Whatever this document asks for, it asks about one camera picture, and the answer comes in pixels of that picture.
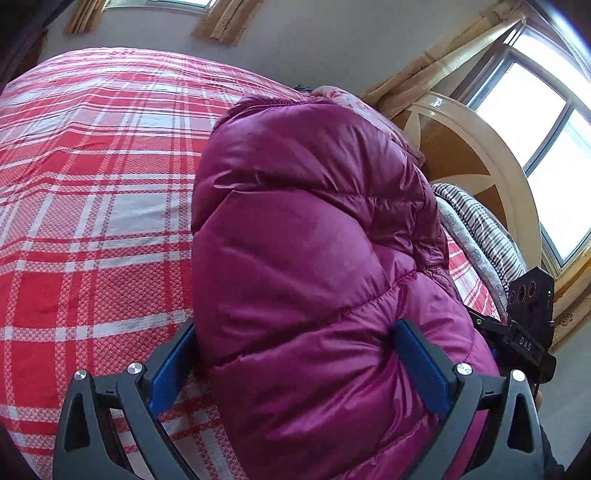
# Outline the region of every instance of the curtain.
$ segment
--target curtain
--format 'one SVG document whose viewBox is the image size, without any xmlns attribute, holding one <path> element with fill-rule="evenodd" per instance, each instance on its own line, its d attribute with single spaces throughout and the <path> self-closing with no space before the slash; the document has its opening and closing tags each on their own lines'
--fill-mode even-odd
<svg viewBox="0 0 591 480">
<path fill-rule="evenodd" d="M 193 31 L 193 36 L 236 45 L 264 1 L 217 0 L 207 17 Z"/>
<path fill-rule="evenodd" d="M 591 244 L 556 279 L 553 347 L 591 315 Z"/>
<path fill-rule="evenodd" d="M 76 11 L 66 24 L 64 33 L 87 33 L 96 28 L 107 0 L 78 0 Z"/>
<path fill-rule="evenodd" d="M 425 51 L 403 70 L 367 91 L 362 100 L 393 118 L 527 15 L 521 0 L 505 0 L 480 13 L 464 30 Z"/>
</svg>

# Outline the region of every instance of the wooden headboard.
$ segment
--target wooden headboard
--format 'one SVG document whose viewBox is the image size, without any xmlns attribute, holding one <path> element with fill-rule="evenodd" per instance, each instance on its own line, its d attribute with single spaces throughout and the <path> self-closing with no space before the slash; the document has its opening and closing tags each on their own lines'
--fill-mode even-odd
<svg viewBox="0 0 591 480">
<path fill-rule="evenodd" d="M 430 183 L 451 183 L 474 195 L 505 225 L 528 268 L 541 263 L 540 221 L 530 185 L 499 135 L 474 111 L 428 92 L 393 122 L 426 157 Z"/>
</svg>

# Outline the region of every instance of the white wall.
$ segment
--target white wall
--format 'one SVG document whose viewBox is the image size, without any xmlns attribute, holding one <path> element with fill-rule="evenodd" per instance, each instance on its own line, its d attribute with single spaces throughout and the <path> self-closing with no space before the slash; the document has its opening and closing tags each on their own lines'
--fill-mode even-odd
<svg viewBox="0 0 591 480">
<path fill-rule="evenodd" d="M 336 85 L 355 94 L 386 79 L 493 0 L 267 0 L 236 47 L 197 40 L 200 17 L 113 8 L 98 28 L 63 35 L 74 6 L 50 27 L 41 59 L 86 47 L 184 53 L 260 73 L 286 85 Z"/>
<path fill-rule="evenodd" d="M 556 352 L 554 379 L 540 390 L 540 423 L 558 463 L 570 465 L 591 433 L 591 314 Z"/>
</svg>

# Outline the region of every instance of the red and white plaid fabric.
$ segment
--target red and white plaid fabric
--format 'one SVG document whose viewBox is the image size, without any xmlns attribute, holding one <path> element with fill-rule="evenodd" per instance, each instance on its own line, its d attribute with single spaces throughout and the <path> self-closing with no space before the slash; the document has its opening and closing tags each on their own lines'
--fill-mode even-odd
<svg viewBox="0 0 591 480">
<path fill-rule="evenodd" d="M 0 97 L 0 419 L 41 478 L 73 373 L 144 361 L 192 317 L 194 169 L 218 117 L 249 93 L 307 97 L 234 67 L 123 48 L 61 55 Z M 453 245 L 460 292 L 491 313 Z M 206 385 L 191 378 L 160 420 L 203 480 L 246 478 Z"/>
</svg>

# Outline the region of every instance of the purple puffer jacket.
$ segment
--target purple puffer jacket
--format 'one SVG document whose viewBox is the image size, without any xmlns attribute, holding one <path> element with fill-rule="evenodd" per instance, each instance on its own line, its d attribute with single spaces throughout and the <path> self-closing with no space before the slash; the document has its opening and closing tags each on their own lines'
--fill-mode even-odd
<svg viewBox="0 0 591 480">
<path fill-rule="evenodd" d="M 388 326 L 497 375 L 447 272 L 427 180 L 327 99 L 250 96 L 217 123 L 193 192 L 197 338 L 250 480 L 396 480 L 437 424 Z M 457 478 L 478 415 L 448 471 Z"/>
</svg>

